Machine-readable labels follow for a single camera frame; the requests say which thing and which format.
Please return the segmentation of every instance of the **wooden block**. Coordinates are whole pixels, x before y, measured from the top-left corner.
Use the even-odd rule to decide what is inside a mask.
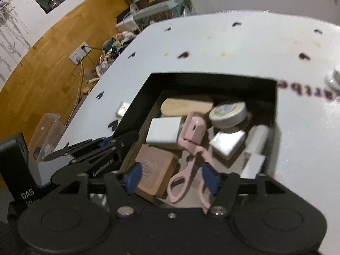
[[[84,89],[83,89],[83,94],[84,95],[87,95],[89,92],[90,92],[90,88],[89,87],[85,87]]]
[[[138,188],[151,196],[162,197],[175,171],[178,157],[172,152],[144,144],[135,161],[143,165]]]
[[[207,95],[183,95],[174,98],[167,98],[160,111],[164,116],[187,116],[194,111],[207,115],[214,107],[214,102]]]
[[[0,188],[8,190],[6,183],[2,178],[0,178]]]

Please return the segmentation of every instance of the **black box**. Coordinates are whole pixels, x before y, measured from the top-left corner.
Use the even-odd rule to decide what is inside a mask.
[[[266,156],[266,161],[262,171],[270,168],[268,162],[272,161],[272,147],[276,133],[277,86],[275,80],[209,73],[153,73],[132,101],[118,128],[114,132],[114,137],[133,129],[138,130],[140,133],[139,141],[123,151],[122,159],[124,158],[124,161],[120,169],[121,171],[125,171],[134,163],[134,158],[141,145],[145,143],[146,134],[152,118],[159,117],[159,109],[162,102],[174,94],[208,94],[212,96],[214,100],[221,99],[221,97],[224,96],[231,96],[261,104],[259,108],[265,112],[265,114],[263,114],[266,119],[265,124],[270,128],[269,138],[263,152]],[[138,191],[137,193],[161,206],[154,198],[144,196]]]

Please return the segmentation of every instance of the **power outlet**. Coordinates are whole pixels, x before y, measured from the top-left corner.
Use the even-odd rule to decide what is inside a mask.
[[[69,57],[69,59],[75,64],[78,65],[78,61],[76,60],[77,57],[80,57],[80,59],[83,59],[87,54],[91,51],[91,48],[85,47],[84,50],[82,49],[82,46],[88,46],[86,42],[83,42]]]

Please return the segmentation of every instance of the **wooden floor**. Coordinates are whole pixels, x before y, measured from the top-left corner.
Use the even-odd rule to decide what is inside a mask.
[[[80,64],[69,55],[84,41],[93,47],[117,33],[116,16],[128,7],[126,0],[86,0],[57,22],[30,49],[0,92],[0,140],[23,132],[27,144],[42,116],[61,114],[66,123],[77,97]],[[84,58],[85,75],[101,51]]]

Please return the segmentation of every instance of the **white knob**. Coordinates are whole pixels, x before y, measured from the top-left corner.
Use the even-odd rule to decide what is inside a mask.
[[[340,85],[340,65],[335,66],[333,72],[333,78]]]
[[[326,74],[325,83],[337,94],[340,94],[340,64],[336,65],[332,72]]]

